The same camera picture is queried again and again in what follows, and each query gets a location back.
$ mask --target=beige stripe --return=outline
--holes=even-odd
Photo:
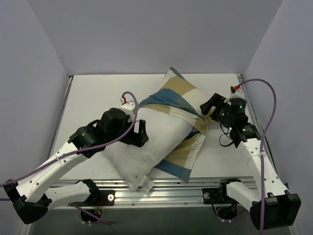
[[[186,163],[184,166],[187,169],[192,169],[192,167],[194,166],[194,163],[197,159],[198,153],[199,153],[201,146],[202,146],[204,139],[205,139],[205,136],[203,136],[201,134],[197,134],[195,136],[197,136],[197,139],[192,145],[192,148],[189,152],[188,158],[186,159]]]
[[[185,167],[186,160],[192,149],[193,143],[197,140],[197,135],[193,136],[191,139],[184,140],[181,142],[167,157],[165,160]]]
[[[194,127],[200,131],[202,135],[206,135],[207,125],[200,117],[197,117]]]
[[[166,114],[169,114],[171,111],[170,106],[162,105],[162,104],[147,104],[147,105],[143,105],[142,108],[153,109],[153,110],[164,112]]]
[[[196,87],[186,80],[175,76],[170,78],[161,89],[171,89],[177,94],[183,96],[185,93],[195,89]]]

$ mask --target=cable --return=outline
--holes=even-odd
[[[229,129],[227,130],[227,132],[225,132],[221,123],[220,123],[220,128],[221,128],[221,130],[223,131],[223,133],[226,135],[226,137],[229,138],[230,140],[232,140],[232,139],[228,136],[228,134],[229,134]]]
[[[59,157],[59,160],[65,158],[65,157],[68,157],[68,156],[70,156],[70,155],[73,155],[73,154],[78,154],[78,153],[83,153],[83,152],[90,151],[90,150],[96,150],[96,149],[99,149],[99,148],[103,148],[103,147],[108,146],[108,145],[110,145],[110,144],[112,144],[112,143],[118,142],[118,141],[120,141],[123,137],[125,137],[125,136],[131,131],[131,129],[134,127],[134,125],[135,125],[135,120],[136,120],[137,114],[138,114],[138,104],[137,104],[136,97],[135,97],[134,94],[131,93],[131,92],[124,92],[124,93],[122,94],[122,97],[124,97],[126,94],[130,94],[130,95],[132,96],[132,98],[134,99],[134,103],[135,103],[135,114],[134,114],[134,119],[133,119],[133,121],[132,121],[130,127],[129,127],[120,137],[118,137],[118,138],[116,138],[116,139],[114,139],[114,140],[112,140],[112,141],[110,141],[110,142],[101,144],[101,145],[97,145],[97,146],[93,146],[93,147],[89,147],[89,148],[82,148],[82,149],[78,149],[78,150],[75,150],[75,151],[71,151],[71,152],[69,152],[69,153],[65,153],[65,154],[63,154],[62,156]],[[55,162],[57,162],[57,159],[54,159],[54,160],[52,160],[52,161],[50,161],[50,162],[48,162],[48,163],[42,165],[41,167],[35,169],[34,171],[32,171],[32,172],[30,172],[30,173],[28,173],[28,174],[26,174],[26,175],[24,175],[24,176],[21,176],[21,177],[19,177],[19,178],[17,178],[17,179],[10,180],[10,181],[7,181],[7,182],[5,182],[5,183],[3,183],[3,184],[0,184],[0,187],[7,186],[7,185],[13,184],[13,183],[15,183],[15,182],[17,182],[17,181],[23,180],[23,179],[25,179],[25,178],[27,178],[27,177],[29,177],[29,176],[31,176],[31,175],[37,173],[38,171],[40,171],[40,170],[46,168],[47,166],[49,166],[49,165],[55,163]]]
[[[268,131],[268,128],[274,118],[275,115],[275,111],[276,111],[276,105],[277,105],[277,98],[276,98],[276,92],[273,88],[273,86],[260,78],[254,78],[254,79],[249,79],[246,80],[244,82],[241,82],[237,85],[237,87],[240,87],[241,85],[247,83],[247,82],[251,82],[251,81],[260,81],[260,82],[264,82],[265,84],[267,84],[269,86],[269,88],[271,89],[272,93],[273,93],[273,98],[274,98],[274,106],[273,106],[273,111],[272,114],[268,120],[268,123],[263,131],[263,135],[261,137],[261,144],[260,144],[260,153],[263,152],[263,145],[264,145],[264,141],[265,141],[265,134]],[[264,186],[264,157],[263,155],[260,156],[261,157],[261,220],[260,220],[260,235],[263,235],[264,232],[264,215],[265,215],[265,186]]]
[[[75,208],[81,210],[83,213],[86,213],[87,215],[90,215],[91,217],[97,219],[97,220],[98,220],[99,222],[101,222],[101,223],[108,224],[108,225],[112,225],[112,222],[106,221],[106,220],[103,220],[103,219],[100,219],[99,217],[95,216],[94,214],[91,214],[91,213],[88,212],[87,210],[85,210],[85,209],[83,209],[83,208],[80,208],[80,207],[74,205],[73,203],[70,203],[69,205],[70,205],[71,207],[75,207]]]
[[[97,213],[98,213],[99,215],[101,215],[100,207],[103,206],[103,205],[104,205],[104,200],[103,200],[103,198],[101,197],[101,203],[100,203],[100,205],[97,207]]]
[[[221,138],[222,138],[222,136],[227,136],[227,134],[224,133],[224,134],[222,134],[222,135],[220,136],[220,138],[219,138],[220,146],[222,146],[222,147],[229,147],[229,146],[231,146],[231,145],[234,143],[234,141],[232,141],[232,142],[230,142],[229,144],[221,144]]]

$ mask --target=pillowcase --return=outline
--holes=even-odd
[[[209,115],[201,113],[200,105],[210,97],[187,82],[173,67],[166,73],[160,90],[140,103],[141,107],[162,111],[185,120],[193,126],[189,135],[156,168],[184,181],[204,142]]]
[[[148,108],[140,108],[137,119],[146,121],[149,137],[141,148],[116,142],[104,150],[105,156],[111,160],[132,192],[139,186],[146,191],[153,187],[154,184],[146,174],[171,153],[193,129],[192,125],[179,117]]]

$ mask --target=gray wall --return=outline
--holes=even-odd
[[[277,92],[277,113],[267,137],[281,178],[297,192],[301,235],[313,234],[313,1],[284,0],[245,72],[263,78]],[[248,84],[248,94],[265,126],[272,95],[263,84]]]
[[[282,0],[28,0],[68,74],[240,72]]]
[[[0,7],[0,182],[47,159],[63,105],[67,74],[25,0]],[[0,190],[0,197],[6,197]],[[0,202],[0,234],[13,235],[20,219]]]

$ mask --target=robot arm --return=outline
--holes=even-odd
[[[220,183],[219,197],[223,201],[236,201],[250,212],[253,225],[259,230],[261,219],[261,154],[264,158],[265,217],[264,229],[290,226],[301,205],[298,194],[291,194],[281,182],[265,152],[260,153],[261,136],[245,115],[246,100],[241,89],[231,88],[231,96],[214,94],[201,105],[207,115],[211,108],[213,120],[230,130],[230,138],[251,169],[258,192],[247,188],[239,179],[225,179]]]
[[[134,102],[125,102],[119,109],[111,108],[102,115],[100,120],[78,128],[60,150],[41,166],[50,165],[27,178],[4,186],[17,214],[25,224],[37,221],[49,209],[72,202],[91,202],[98,199],[100,191],[92,180],[79,181],[66,187],[50,187],[73,167],[91,158],[95,153],[103,151],[105,147],[93,148],[65,158],[61,157],[68,152],[103,145],[118,138],[131,126],[134,110]],[[133,126],[120,141],[142,147],[148,139],[145,121],[140,120],[139,132],[136,133]]]

